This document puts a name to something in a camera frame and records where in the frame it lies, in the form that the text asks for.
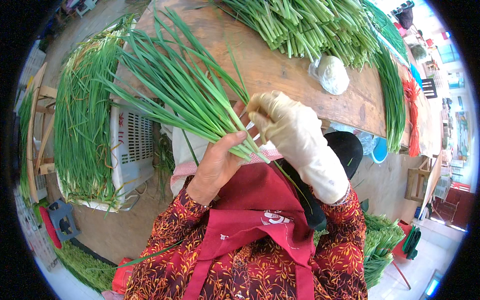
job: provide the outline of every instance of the blue stool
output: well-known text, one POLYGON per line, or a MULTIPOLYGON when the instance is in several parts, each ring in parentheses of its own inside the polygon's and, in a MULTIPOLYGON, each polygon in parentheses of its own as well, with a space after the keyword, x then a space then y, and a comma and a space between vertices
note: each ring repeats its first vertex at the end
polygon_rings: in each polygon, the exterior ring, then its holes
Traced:
POLYGON ((48 217, 57 233, 60 242, 72 239, 82 233, 75 227, 72 216, 73 206, 58 199, 48 207, 48 217))

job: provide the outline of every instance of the patterned sleeve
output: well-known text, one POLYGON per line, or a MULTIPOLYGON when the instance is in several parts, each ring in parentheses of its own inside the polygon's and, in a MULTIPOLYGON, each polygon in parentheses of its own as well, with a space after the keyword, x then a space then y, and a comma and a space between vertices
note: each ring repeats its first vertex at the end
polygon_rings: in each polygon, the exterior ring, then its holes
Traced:
POLYGON ((321 204, 328 234, 318 242, 314 260, 326 279, 322 285, 333 299, 363 299, 367 288, 363 276, 365 220, 357 194, 349 187, 338 205, 321 204))
POLYGON ((192 231, 208 209, 190 199, 183 188, 166 211, 156 217, 147 246, 164 248, 175 244, 192 231))

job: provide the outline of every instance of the hand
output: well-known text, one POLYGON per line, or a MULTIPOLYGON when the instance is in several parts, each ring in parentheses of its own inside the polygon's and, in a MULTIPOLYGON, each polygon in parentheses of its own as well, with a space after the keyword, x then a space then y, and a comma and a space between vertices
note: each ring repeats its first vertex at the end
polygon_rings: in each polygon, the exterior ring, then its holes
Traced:
POLYGON ((315 197, 333 204, 347 193, 349 181, 340 160, 327 146, 317 114, 279 91, 255 94, 248 103, 249 118, 295 168, 315 197))
MULTIPOLYGON (((239 116, 245 105, 239 101, 233 107, 239 116)), ((249 123, 248 115, 240 117, 243 125, 249 123)), ((251 136, 256 136, 258 130, 249 130, 251 136)), ((245 131, 229 133, 215 144, 209 143, 205 155, 200 162, 195 177, 187 187, 190 198, 201 205, 209 205, 220 189, 235 175, 241 166, 242 159, 228 150, 241 144, 247 138, 245 131)))

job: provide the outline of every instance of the woman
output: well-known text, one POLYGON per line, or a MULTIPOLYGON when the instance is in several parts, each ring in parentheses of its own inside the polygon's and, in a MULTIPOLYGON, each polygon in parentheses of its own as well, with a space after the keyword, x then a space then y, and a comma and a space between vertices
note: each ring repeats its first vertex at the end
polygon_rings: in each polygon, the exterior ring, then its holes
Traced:
POLYGON ((254 95, 247 112, 241 120, 250 118, 251 134, 259 131, 275 144, 296 170, 292 177, 300 176, 302 193, 273 164, 240 167, 228 150, 246 132, 210 144, 193 179, 154 221, 142 256, 175 246, 135 266, 126 299, 367 298, 365 224, 342 166, 353 176, 361 154, 354 168, 353 157, 343 155, 341 162, 315 112, 281 92, 254 95), (329 234, 315 249, 318 208, 329 234))

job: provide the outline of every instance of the white glove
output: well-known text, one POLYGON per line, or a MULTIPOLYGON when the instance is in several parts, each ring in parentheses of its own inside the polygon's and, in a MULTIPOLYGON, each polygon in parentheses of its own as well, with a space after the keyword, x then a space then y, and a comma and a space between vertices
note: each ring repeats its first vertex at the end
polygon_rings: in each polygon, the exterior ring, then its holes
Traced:
POLYGON ((349 188, 347 175, 327 146, 322 121, 313 109, 272 91, 253 95, 247 112, 260 135, 271 140, 302 181, 313 187, 317 199, 334 204, 344 198, 349 188))

